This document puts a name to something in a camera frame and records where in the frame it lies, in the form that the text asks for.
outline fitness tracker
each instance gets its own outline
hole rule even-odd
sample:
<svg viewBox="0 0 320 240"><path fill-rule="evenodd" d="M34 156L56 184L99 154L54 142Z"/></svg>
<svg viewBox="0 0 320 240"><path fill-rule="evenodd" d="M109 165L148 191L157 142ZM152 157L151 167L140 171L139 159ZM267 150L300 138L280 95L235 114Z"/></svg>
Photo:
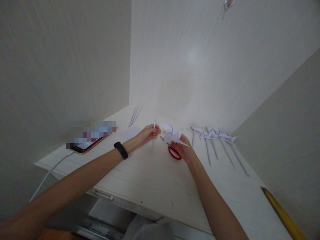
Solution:
<svg viewBox="0 0 320 240"><path fill-rule="evenodd" d="M123 160L126 160L128 158L128 153L120 142L116 142L113 146L114 148L119 150L121 156L123 157Z"/></svg>

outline white table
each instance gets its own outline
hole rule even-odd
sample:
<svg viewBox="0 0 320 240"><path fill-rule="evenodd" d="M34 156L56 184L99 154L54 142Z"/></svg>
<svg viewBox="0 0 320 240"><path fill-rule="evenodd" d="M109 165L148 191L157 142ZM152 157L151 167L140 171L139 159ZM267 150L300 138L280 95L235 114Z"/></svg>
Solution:
<svg viewBox="0 0 320 240"><path fill-rule="evenodd" d="M116 121L117 132L112 133L87 154L73 154L65 159L52 171L53 175L61 179L83 164L113 149L115 142L124 142L120 132L128 129L133 110L134 107L128 105L105 119L105 121ZM142 109L134 125L142 129L153 123L153 118L153 112ZM169 123L177 129L186 128L188 125L161 115L157 115L156 122L157 124ZM192 130L186 129L184 134L192 141ZM215 159L213 148L210 149L213 156L211 167L208 162L205 141L200 141L198 133L196 134L195 152L249 238L291 239L260 189L260 186L264 186L263 182L250 165L242 158L251 175L248 178L231 148L227 146L236 169L232 167L218 139L215 139L215 143L220 160ZM69 153L70 150L65 149L63 145L35 164L49 170ZM212 234L196 185L186 163L183 160L173 159L168 152L168 146L160 138L154 140L154 150L151 149L151 142L136 150L88 193L104 199L111 198L114 204L158 220L159 223L172 219Z"/></svg>

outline scissor handle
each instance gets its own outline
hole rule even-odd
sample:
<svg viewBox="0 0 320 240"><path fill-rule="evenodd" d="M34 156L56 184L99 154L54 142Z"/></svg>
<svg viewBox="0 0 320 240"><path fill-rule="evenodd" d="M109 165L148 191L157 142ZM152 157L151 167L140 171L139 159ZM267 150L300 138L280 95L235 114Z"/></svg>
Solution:
<svg viewBox="0 0 320 240"><path fill-rule="evenodd" d="M170 155L171 155L174 159L180 160L180 159L182 158L182 157L180 156L180 154L178 153L178 151L177 151L174 147L168 146L168 150L169 150ZM174 151L179 157L176 157L176 156L171 152L171 150Z"/></svg>

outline gold rolled paper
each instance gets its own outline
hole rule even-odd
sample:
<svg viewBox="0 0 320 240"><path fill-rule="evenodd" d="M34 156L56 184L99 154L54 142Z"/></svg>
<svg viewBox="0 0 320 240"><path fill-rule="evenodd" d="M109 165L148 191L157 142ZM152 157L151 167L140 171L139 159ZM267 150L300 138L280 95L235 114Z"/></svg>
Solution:
<svg viewBox="0 0 320 240"><path fill-rule="evenodd" d="M269 200L271 206L276 211L283 225L286 227L291 237L294 240L308 240L298 226L294 223L294 221L290 218L284 208L280 205L280 203L275 199L275 197L266 189L265 187L261 187L264 195L266 195Z"/></svg>

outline scissors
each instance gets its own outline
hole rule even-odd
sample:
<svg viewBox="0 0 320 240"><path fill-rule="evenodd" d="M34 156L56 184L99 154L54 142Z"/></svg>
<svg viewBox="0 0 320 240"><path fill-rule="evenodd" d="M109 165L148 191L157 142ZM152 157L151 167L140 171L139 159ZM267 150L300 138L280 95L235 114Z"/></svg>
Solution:
<svg viewBox="0 0 320 240"><path fill-rule="evenodd" d="M180 154L178 153L178 151L174 148L174 146L172 146L170 143L167 143L168 144L168 151L170 153L170 155L174 158L174 159L177 159L177 160L180 160L182 157L180 156Z"/></svg>

